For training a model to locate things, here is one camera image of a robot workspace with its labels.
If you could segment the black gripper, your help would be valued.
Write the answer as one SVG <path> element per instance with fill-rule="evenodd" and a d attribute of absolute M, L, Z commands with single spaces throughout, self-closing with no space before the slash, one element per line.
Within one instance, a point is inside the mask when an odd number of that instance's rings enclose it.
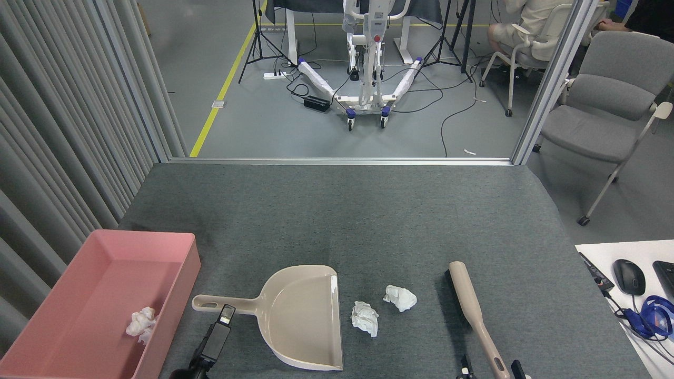
<path fill-rule="evenodd" d="M 222 348 L 230 333 L 230 322 L 236 308 L 225 304 L 219 318 L 212 324 L 196 353 L 196 362 L 188 368 L 174 370 L 169 378 L 209 378 L 207 373 L 219 359 Z"/>

